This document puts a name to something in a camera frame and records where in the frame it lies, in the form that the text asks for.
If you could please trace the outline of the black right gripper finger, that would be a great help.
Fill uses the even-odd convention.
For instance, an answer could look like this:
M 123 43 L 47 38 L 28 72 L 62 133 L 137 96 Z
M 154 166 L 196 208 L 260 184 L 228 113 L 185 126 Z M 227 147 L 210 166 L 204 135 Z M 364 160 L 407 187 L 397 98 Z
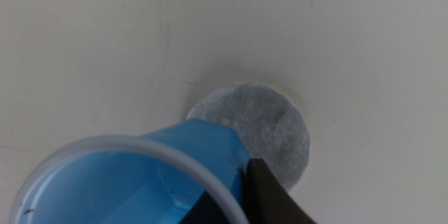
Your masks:
M 267 163 L 252 158 L 246 168 L 242 210 L 249 223 L 316 224 L 283 189 Z M 221 208 L 204 192 L 180 224 L 230 224 Z

